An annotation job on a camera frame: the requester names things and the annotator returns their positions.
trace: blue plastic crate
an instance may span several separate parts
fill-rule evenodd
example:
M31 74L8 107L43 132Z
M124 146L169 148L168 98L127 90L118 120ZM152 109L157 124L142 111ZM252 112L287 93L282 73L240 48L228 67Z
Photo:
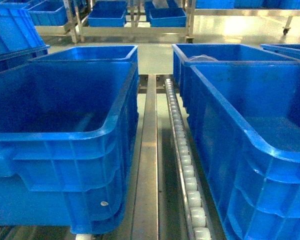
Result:
M172 48L173 76L186 108L191 97L191 65L300 65L299 59L242 44L173 44ZM203 59L192 59L202 55Z
M90 27L124 27L127 11L125 9L93 9L88 16Z
M42 0L5 0L0 2L0 7L7 9L30 9L43 2Z
M178 4L175 2L175 0L167 0L166 1L169 8L178 8ZM145 1L144 2L144 11L145 11L145 17L146 21L150 22L150 10L155 9L155 5L152 1Z
M120 224L138 123L136 69L45 62L0 73L0 226L102 234Z
M188 122L226 238L300 239L300 66L191 69Z
M262 8L264 0L235 0L235 8Z
M26 64L30 59L47 55L48 48L49 45L39 46L0 55L0 72Z
M299 9L300 10L300 0L281 0L281 9Z
M197 0L197 9L233 9L235 0Z
M128 3L126 1L97 1L93 9L103 10L126 10Z
M264 50L300 59L300 44L262 44Z
M29 9L36 26L63 26L67 23L67 13L61 1L43 1Z
M0 7L0 55L43 46L28 11Z
M184 28L186 26L187 16L185 11L178 8L160 8L150 10L151 27Z
M279 9L281 0L264 0L263 6L267 9Z
M30 59L31 62L138 62L138 46L78 46Z

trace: metal leg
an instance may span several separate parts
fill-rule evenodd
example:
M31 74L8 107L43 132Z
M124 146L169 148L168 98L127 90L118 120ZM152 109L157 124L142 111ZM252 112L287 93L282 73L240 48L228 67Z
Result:
M286 21L285 27L283 28L283 35L287 35L289 30L291 29L290 24L292 21L293 16L289 16L288 20Z
M77 35L77 32L76 32L76 25L75 25L74 16L72 14L70 1L69 0L63 0L63 4L64 4L64 7L65 7L68 22L70 24L70 35L71 35L72 42L74 44L77 44L79 42L79 38L78 38L78 35Z

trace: metal rack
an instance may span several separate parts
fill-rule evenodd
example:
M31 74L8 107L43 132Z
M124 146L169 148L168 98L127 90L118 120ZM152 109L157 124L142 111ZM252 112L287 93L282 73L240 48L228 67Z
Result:
M177 35L184 37L187 43L194 39L195 16L246 16L246 17L288 17L283 27L283 34L290 30L293 17L300 17L300 10L285 9L197 9L197 0L182 0L181 7L186 12L186 27L140 27L141 1L137 0L136 6L130 6L130 26L127 27L90 27L88 26L88 14L95 0L87 2L86 14L80 16L78 8L75 8L75 16L70 8L70 1L63 0L68 22L64 26L36 26L42 36L71 36L73 43L84 42L85 37L148 37Z

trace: floor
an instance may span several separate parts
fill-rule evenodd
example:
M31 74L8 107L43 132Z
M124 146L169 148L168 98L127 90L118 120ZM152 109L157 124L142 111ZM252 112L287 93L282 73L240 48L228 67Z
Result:
M299 43L300 44L300 17L295 17L291 24L291 30L286 36L283 36L283 26L285 25L286 17L214 17L214 16L197 16L195 18L194 43L231 43L231 44L247 44L259 47L260 44L266 43ZM46 44L51 45L50 53L65 50L73 47L69 37L44 37ZM159 38L121 38L121 37L87 37L85 43L79 43L78 46L101 46L101 45L131 45L136 44L138 48L138 63L140 74L171 74L173 72L173 50L171 44L182 43L183 39L166 36ZM141 137L143 113L144 113L145 95L138 96L138 111L140 113L138 135ZM167 100L164 94L157 96L157 117L159 141L162 144L169 144L170 139L170 121L167 114ZM183 117L186 118L186 113L183 110ZM138 155L138 144L136 146L135 155ZM161 157L169 158L171 149L161 149ZM162 167L163 181L167 181L167 185L163 190L164 199L173 199L178 197L176 190L176 174L171 168L172 162L167 162ZM174 222L176 216L180 215L176 205L168 204L164 206L165 219L161 226L161 239L183 239L180 237L184 234L182 227L176 229ZM112 233L109 239L124 240L123 235L125 224L131 216L127 215L118 230ZM24 228L23 233L16 234L14 240L73 240L74 235L70 234L67 227L38 227L35 231Z

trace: white roller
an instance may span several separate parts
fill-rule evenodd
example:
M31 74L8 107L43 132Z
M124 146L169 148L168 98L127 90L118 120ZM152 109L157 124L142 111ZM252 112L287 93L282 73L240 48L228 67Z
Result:
M179 153L181 155L188 155L189 154L189 149L187 146L181 146L179 147Z
M211 234L207 227L195 227L193 232L195 240L211 240Z
M75 240L92 240L92 234L77 234Z
M189 154L187 155L180 155L181 158L181 165L182 166L189 166L191 165L191 156Z
M187 177L194 177L195 176L194 166L192 166L192 165L183 166L182 167L182 171L183 171L183 176L185 178L187 178Z
M184 179L184 182L185 182L185 189L187 191L196 191L198 190L197 188L197 180L194 176L191 176L191 177L186 177Z
M206 226L206 214L202 207L191 207L190 214L194 228L204 228Z
M187 197L188 197L188 205L190 208L201 207L201 197L199 191L187 191Z

